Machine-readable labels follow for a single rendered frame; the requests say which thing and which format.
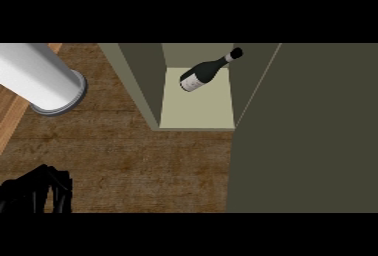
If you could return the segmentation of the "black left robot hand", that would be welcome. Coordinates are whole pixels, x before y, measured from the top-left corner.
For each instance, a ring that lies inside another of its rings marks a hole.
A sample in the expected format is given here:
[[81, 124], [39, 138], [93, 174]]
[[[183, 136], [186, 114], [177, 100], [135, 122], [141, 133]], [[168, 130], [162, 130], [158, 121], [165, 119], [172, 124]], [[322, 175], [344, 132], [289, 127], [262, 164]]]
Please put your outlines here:
[[69, 172], [42, 164], [0, 184], [0, 213], [42, 213], [48, 191], [53, 191], [53, 212], [70, 213]]

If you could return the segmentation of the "olive green open cabinet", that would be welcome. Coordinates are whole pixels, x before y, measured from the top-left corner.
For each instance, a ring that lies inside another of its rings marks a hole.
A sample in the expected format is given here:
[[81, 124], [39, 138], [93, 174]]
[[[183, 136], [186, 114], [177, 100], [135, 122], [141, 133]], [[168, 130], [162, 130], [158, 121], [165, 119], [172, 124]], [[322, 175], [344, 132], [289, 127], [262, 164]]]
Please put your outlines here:
[[[102, 43], [115, 74], [153, 131], [231, 131], [248, 109], [277, 43]], [[187, 92], [180, 75], [239, 48], [243, 56]]]

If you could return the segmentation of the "dark wine bottle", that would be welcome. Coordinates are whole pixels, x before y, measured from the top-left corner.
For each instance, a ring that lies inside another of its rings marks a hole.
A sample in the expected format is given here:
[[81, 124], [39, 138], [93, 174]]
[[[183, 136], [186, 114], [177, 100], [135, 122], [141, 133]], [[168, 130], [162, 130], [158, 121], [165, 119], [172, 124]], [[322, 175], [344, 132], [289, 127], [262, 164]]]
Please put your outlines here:
[[192, 92], [200, 86], [203, 86], [212, 80], [223, 66], [240, 58], [242, 55], [242, 49], [234, 48], [220, 59], [202, 62], [195, 65], [180, 76], [181, 89], [187, 92]]

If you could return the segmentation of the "dark grey cabinet door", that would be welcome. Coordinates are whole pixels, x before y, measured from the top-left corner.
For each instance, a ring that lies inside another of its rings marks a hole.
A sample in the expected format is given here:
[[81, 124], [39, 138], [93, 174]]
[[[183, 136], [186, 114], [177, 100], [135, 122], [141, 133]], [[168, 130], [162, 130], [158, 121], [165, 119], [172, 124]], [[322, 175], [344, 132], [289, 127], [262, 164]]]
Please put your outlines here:
[[233, 133], [228, 212], [378, 212], [378, 44], [285, 44]]

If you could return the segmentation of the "white cylindrical appliance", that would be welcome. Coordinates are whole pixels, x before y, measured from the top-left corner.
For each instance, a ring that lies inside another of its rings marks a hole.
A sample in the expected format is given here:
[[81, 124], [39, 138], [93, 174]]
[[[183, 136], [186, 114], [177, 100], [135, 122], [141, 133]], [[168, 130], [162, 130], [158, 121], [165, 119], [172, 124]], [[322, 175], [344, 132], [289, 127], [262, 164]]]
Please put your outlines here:
[[0, 84], [53, 117], [69, 112], [87, 94], [87, 79], [44, 43], [0, 43]]

